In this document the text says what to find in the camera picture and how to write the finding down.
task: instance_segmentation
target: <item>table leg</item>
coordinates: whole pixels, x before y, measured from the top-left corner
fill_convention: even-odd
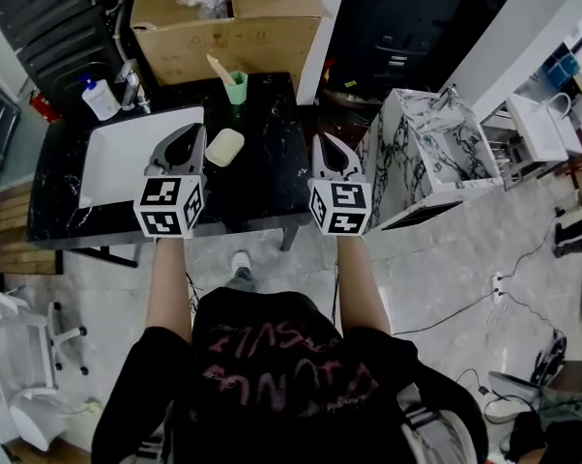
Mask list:
[[[300,227],[285,227],[282,232],[282,245],[280,246],[281,251],[288,251],[295,241],[295,236],[298,235],[298,230]]]
[[[110,263],[112,265],[119,265],[121,267],[128,268],[138,268],[137,261],[111,254],[110,248],[108,246],[102,246],[100,249],[83,247],[80,249],[69,249],[69,251],[73,252],[74,254],[80,254],[81,256],[87,256],[88,258],[99,259],[100,261],[105,261],[106,263]]]

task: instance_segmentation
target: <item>white shoe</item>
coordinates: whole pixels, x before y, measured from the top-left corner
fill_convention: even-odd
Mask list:
[[[250,255],[246,251],[237,251],[231,259],[231,270],[233,275],[241,268],[250,270]]]

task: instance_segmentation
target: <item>white door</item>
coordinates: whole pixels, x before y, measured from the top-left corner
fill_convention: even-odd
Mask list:
[[[0,88],[15,102],[27,77],[27,72],[0,30]]]

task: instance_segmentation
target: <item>soap bar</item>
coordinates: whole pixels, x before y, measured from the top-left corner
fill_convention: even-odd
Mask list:
[[[223,129],[205,150],[205,157],[217,166],[228,166],[244,146],[244,137],[236,130]]]

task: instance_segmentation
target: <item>green cup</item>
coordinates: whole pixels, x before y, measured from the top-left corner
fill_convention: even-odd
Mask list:
[[[223,82],[226,95],[229,97],[231,104],[242,104],[246,101],[248,74],[239,71],[230,72],[230,74],[235,79],[237,86],[229,86],[226,82]]]

